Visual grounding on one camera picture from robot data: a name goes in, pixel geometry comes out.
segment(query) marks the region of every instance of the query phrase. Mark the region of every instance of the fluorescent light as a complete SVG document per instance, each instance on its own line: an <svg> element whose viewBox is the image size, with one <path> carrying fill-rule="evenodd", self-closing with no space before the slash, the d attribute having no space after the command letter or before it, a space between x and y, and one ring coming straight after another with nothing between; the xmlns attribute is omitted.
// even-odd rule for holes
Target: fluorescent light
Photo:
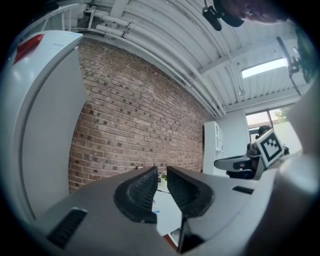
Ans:
<svg viewBox="0 0 320 256"><path fill-rule="evenodd" d="M287 67L288 62L286 58L280 58L269 61L267 63L259 64L241 71L242 78L248 78L265 71L274 70L281 67Z"/></svg>

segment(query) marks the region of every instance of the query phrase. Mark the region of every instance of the ceiling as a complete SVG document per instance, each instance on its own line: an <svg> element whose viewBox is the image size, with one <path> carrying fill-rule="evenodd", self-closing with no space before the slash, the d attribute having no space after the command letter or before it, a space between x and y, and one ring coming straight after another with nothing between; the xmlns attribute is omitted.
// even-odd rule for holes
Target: ceiling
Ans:
<svg viewBox="0 0 320 256"><path fill-rule="evenodd" d="M295 94L286 67L245 79L241 76L242 69L284 56L276 41L277 36L282 38L289 53L295 55L293 47L297 39L294 27L289 22L262 25L246 21L241 27L233 28L222 21L222 31L215 31L202 16L203 0L92 0L89 6L92 5L97 6L98 10L109 12L111 17L138 25L178 51L204 78L207 87L181 58L158 41L136 31L129 32L159 49L161 54L157 57L160 59L170 58L177 63L191 77L182 75L187 81L197 81L212 99L209 103L218 108L220 114L211 109L216 117L239 106L258 104L259 99L266 101L276 99L277 96L284 98ZM101 24L101 20L94 18L93 24L97 23ZM126 30L120 25L106 25L120 31ZM179 80L170 71L168 73ZM302 75L297 74L294 79L298 87L306 87ZM208 100L204 98L200 102L206 102L208 109Z"/></svg>

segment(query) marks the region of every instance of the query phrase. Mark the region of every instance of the tree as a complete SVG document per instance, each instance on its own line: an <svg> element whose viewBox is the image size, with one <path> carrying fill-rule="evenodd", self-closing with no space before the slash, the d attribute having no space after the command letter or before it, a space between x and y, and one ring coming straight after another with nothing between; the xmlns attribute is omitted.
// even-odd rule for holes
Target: tree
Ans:
<svg viewBox="0 0 320 256"><path fill-rule="evenodd" d="M288 109L286 108L280 108L278 111L274 112L274 115L278 118L279 123L284 123L288 120L287 112L288 112Z"/></svg>

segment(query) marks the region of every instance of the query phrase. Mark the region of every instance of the brick wall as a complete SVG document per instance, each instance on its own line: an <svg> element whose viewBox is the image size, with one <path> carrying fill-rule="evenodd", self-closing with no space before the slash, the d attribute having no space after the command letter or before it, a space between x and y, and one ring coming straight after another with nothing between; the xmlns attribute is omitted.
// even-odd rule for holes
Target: brick wall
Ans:
<svg viewBox="0 0 320 256"><path fill-rule="evenodd" d="M83 39L79 61L87 102L74 131L70 191L136 166L203 165L203 124L210 116L174 80L114 46Z"/></svg>

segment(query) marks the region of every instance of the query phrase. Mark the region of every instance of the red object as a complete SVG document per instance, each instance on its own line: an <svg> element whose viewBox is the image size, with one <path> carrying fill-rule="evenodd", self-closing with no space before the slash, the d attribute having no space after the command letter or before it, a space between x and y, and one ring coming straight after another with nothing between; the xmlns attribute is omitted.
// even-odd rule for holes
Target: red object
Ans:
<svg viewBox="0 0 320 256"><path fill-rule="evenodd" d="M37 34L34 37L30 38L28 41L25 41L18 45L16 50L16 56L14 58L14 63L22 59L27 53L35 49L38 44L41 42L45 34Z"/></svg>

